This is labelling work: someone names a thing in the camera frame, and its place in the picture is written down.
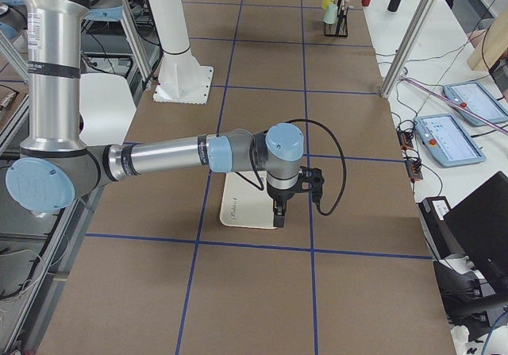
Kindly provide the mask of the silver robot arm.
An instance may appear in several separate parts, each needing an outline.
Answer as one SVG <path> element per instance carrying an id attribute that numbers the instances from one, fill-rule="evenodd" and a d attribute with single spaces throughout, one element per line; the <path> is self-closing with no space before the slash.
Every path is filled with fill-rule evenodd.
<path id="1" fill-rule="evenodd" d="M 27 8 L 29 135 L 6 173 L 10 196 L 33 212 L 51 213 L 94 189 L 129 176 L 207 166 L 212 172 L 267 174 L 273 224 L 302 192 L 301 130 L 279 123 L 265 133 L 236 130 L 138 145 L 87 146 L 79 136 L 81 23 L 120 18 L 122 0 L 22 0 Z"/>

